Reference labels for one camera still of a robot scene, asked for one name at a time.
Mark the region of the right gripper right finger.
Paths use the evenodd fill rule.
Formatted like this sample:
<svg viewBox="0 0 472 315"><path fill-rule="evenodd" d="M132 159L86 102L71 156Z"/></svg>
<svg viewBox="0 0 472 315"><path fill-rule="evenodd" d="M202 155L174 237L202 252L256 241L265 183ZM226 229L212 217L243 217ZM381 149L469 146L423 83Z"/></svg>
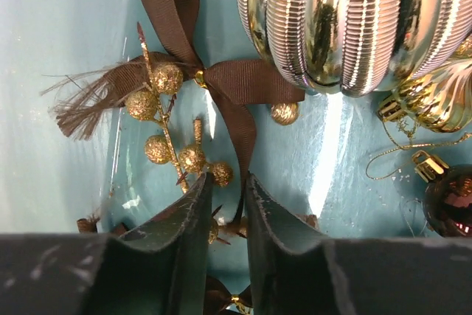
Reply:
<svg viewBox="0 0 472 315"><path fill-rule="evenodd" d="M256 314L469 314L471 242L330 238L246 180Z"/></svg>

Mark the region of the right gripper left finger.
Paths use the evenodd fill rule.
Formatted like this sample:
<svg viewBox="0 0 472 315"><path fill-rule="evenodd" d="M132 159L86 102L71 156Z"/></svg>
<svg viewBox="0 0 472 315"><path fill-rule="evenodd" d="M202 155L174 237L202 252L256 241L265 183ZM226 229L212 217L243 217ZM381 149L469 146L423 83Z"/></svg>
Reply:
<svg viewBox="0 0 472 315"><path fill-rule="evenodd" d="M3 314L201 314L212 183L123 235L1 237Z"/></svg>

